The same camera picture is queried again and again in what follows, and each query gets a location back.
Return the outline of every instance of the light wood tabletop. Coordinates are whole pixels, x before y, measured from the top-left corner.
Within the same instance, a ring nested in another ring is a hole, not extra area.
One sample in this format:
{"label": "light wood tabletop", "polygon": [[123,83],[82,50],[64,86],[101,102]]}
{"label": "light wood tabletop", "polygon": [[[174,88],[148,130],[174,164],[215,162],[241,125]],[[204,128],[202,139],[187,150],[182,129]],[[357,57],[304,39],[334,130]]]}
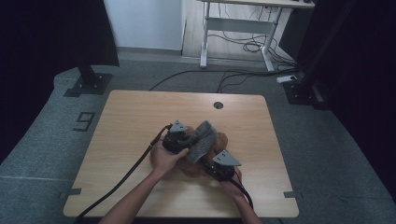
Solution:
{"label": "light wood tabletop", "polygon": [[300,8],[313,8],[315,4],[311,1],[305,3],[303,0],[198,0],[201,2],[210,3],[227,3],[227,4],[240,4],[240,5],[254,5],[254,6],[268,6],[268,7],[300,7]]}
{"label": "light wood tabletop", "polygon": [[[223,104],[222,109],[214,107]],[[260,95],[113,91],[97,124],[64,214],[78,216],[108,193],[140,158],[158,132],[179,119],[198,127],[208,120],[228,136],[227,149],[242,162],[243,184],[259,217],[297,217],[289,176],[271,117]],[[146,158],[128,180],[86,217],[102,217],[151,171]],[[139,217],[239,217],[212,177],[170,173],[151,192]]]}

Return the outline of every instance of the forearm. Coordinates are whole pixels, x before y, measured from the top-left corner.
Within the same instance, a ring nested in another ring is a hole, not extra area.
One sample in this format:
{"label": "forearm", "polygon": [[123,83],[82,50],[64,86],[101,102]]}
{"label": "forearm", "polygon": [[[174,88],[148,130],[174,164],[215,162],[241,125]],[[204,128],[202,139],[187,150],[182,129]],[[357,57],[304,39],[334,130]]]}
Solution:
{"label": "forearm", "polygon": [[151,172],[140,184],[116,203],[102,218],[100,223],[132,223],[134,217],[162,176],[163,174]]}
{"label": "forearm", "polygon": [[259,219],[257,214],[248,204],[247,199],[244,196],[234,196],[233,202],[238,209],[241,218],[245,224],[262,224],[262,221]]}

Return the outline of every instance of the plush toy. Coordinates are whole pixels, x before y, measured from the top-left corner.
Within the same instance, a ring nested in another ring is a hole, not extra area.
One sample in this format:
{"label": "plush toy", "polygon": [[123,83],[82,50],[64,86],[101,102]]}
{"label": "plush toy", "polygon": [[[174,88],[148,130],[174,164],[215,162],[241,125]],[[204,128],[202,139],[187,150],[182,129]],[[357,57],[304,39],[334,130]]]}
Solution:
{"label": "plush toy", "polygon": [[[188,130],[186,131],[186,136],[190,136],[193,133],[194,133],[194,129],[188,126]],[[217,136],[215,142],[212,144],[207,154],[203,156],[203,159],[210,164],[214,163],[212,159],[216,155],[218,155],[222,150],[224,150],[228,144],[228,138],[225,135],[225,133],[216,133],[216,135]],[[184,175],[188,177],[197,178],[200,176],[207,175],[207,173],[205,172],[205,167],[201,162],[192,163],[189,160],[187,160],[187,158],[182,158],[181,160],[179,160],[174,169],[180,170],[181,172],[183,172]]]}

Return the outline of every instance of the person's right arm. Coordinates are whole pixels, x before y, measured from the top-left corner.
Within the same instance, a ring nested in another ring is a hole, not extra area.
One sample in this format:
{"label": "person's right arm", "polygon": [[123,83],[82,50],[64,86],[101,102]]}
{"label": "person's right arm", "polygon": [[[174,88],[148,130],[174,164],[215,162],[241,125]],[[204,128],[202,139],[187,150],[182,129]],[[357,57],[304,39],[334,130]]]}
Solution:
{"label": "person's right arm", "polygon": [[[241,184],[242,181],[242,173],[241,171],[235,167],[235,171],[238,175],[233,175],[233,180],[236,183]],[[233,203],[241,214],[241,218],[245,224],[262,224],[262,221],[259,219],[257,214],[248,204],[248,200],[245,198],[245,195],[241,192],[239,188],[237,188],[233,183],[229,181],[220,182],[221,187],[224,191],[231,197]]]}

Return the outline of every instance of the gray cloth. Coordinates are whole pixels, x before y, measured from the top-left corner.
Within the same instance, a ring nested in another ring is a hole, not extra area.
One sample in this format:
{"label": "gray cloth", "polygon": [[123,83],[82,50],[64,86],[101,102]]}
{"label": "gray cloth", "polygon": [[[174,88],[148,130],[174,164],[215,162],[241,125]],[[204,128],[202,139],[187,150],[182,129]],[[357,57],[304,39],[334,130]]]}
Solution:
{"label": "gray cloth", "polygon": [[217,135],[218,132],[209,121],[206,120],[200,124],[189,139],[189,141],[198,142],[190,148],[186,159],[192,163],[198,162],[215,143]]}

